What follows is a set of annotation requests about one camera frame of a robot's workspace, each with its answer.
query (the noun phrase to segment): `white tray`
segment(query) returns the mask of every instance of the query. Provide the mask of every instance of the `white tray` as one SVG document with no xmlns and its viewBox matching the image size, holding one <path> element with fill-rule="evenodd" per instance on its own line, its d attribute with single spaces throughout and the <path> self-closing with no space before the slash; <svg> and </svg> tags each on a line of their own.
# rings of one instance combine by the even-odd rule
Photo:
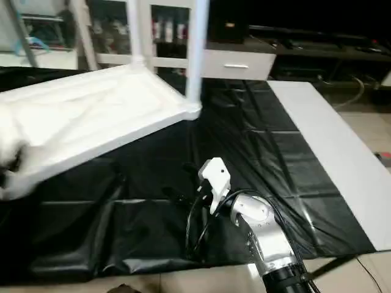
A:
<svg viewBox="0 0 391 293">
<path fill-rule="evenodd" d="M 11 90 L 0 94 L 0 107 L 10 114 L 0 116 L 3 147 L 20 139 L 29 145 L 20 171 L 9 174 L 0 193 L 3 200 L 159 129 L 195 119 L 201 109 L 139 65 Z M 15 127 L 7 126 L 10 117 Z"/>
</svg>

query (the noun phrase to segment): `drawer handle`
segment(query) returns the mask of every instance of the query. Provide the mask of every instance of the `drawer handle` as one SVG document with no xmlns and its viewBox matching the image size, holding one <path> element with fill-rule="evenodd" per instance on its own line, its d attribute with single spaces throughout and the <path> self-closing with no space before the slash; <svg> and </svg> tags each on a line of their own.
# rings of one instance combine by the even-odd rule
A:
<svg viewBox="0 0 391 293">
<path fill-rule="evenodd" d="M 224 64 L 224 67 L 226 67 L 226 68 L 242 68 L 242 69 L 249 68 L 247 65 L 239 65 L 239 64 Z"/>
</svg>

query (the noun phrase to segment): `white drawer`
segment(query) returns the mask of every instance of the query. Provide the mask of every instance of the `white drawer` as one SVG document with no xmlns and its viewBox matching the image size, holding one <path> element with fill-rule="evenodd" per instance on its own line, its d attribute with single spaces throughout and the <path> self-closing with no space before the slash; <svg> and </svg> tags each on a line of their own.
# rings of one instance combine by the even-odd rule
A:
<svg viewBox="0 0 391 293">
<path fill-rule="evenodd" d="M 266 80 L 275 54 L 204 50 L 203 78 Z"/>
</svg>

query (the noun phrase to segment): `tiled floor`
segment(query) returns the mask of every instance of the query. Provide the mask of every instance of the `tiled floor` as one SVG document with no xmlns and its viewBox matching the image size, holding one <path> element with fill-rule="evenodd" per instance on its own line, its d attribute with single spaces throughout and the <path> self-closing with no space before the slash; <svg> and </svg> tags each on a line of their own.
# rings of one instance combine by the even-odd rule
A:
<svg viewBox="0 0 391 293">
<path fill-rule="evenodd" d="M 41 68 L 78 69 L 76 50 L 50 51 L 33 49 L 35 59 Z M 16 56 L 13 53 L 0 53 L 0 66 L 30 67 L 26 56 Z"/>
<path fill-rule="evenodd" d="M 340 112 L 347 124 L 372 151 L 391 152 L 391 113 L 380 114 L 371 106 L 360 110 Z M 391 252 L 361 256 L 360 260 L 373 274 L 383 293 L 391 293 Z M 306 261 L 309 271 L 313 271 L 330 259 Z M 60 286 L 40 286 L 27 288 L 0 288 L 0 293 L 105 293 L 120 284 L 129 284 L 142 293 L 261 293 L 265 287 L 254 265 L 218 267 L 132 277 L 112 277 L 93 280 L 83 284 Z M 377 293 L 375 283 L 358 261 L 344 266 L 316 280 L 321 292 Z"/>
</svg>

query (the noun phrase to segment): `black tarp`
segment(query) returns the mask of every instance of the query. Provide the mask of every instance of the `black tarp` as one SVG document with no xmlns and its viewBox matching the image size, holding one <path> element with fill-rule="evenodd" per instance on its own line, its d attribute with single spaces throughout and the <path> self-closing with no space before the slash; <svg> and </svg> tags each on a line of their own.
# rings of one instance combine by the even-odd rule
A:
<svg viewBox="0 0 391 293">
<path fill-rule="evenodd" d="M 226 163 L 232 189 L 255 188 L 278 202 L 304 258 L 375 251 L 267 83 L 204 79 L 199 119 L 0 203 L 0 281 L 78 281 L 249 262 L 244 238 L 224 218 L 211 227 L 200 258 L 186 259 L 189 208 L 167 190 L 192 198 L 197 186 L 187 166 L 199 168 L 215 156 Z M 200 217 L 192 225 L 194 243 Z"/>
</svg>

